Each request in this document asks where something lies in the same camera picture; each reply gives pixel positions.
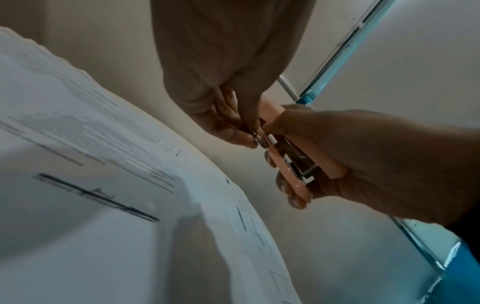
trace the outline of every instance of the stapler handle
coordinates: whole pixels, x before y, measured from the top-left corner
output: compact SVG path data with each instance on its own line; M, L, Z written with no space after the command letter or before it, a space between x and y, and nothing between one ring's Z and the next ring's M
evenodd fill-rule
M266 122L273 121L285 109L270 99L260 101L260 117ZM322 151L313 141L298 134L286 134L285 137L302 150L330 179L344 177L349 168Z

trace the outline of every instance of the sheet of paper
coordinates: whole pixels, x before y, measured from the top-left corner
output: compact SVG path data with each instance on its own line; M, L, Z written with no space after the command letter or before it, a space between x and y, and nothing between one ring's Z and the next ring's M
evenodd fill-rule
M300 303L242 190L169 128L7 29L0 96L2 304Z

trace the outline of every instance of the pink stapler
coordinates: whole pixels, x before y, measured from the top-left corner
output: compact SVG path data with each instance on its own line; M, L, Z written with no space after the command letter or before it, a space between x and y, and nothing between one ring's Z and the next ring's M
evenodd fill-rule
M274 120L283 111L285 109L273 101L261 99L260 118L265 122ZM262 147L268 149L271 159L292 186L295 194L307 203L312 200L307 183L313 180L314 174L323 171L329 178L337 179L344 177L349 171L348 167L324 153L314 142L301 135L271 135L260 128L254 136Z

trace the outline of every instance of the black sleeve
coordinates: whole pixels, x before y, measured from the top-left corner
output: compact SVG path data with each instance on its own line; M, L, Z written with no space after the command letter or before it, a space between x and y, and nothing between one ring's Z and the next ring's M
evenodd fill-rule
M480 203L457 223L446 227L467 243L475 259L480 262Z

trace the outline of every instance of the hand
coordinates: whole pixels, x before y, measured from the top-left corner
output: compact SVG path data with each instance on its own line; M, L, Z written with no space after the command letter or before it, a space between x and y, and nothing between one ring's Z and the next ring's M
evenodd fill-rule
M260 96L292 59L314 4L151 0L168 94L205 131L232 144L256 147L245 131L260 126ZM222 96L233 96L233 91L238 108L234 97L229 101Z
M341 179L315 176L308 185L314 198L340 196L388 215L444 226L480 201L479 130L369 111L286 108L264 125L267 133L306 136L350 168ZM274 167L268 154L265 157ZM306 207L281 174L276 183L292 206Z

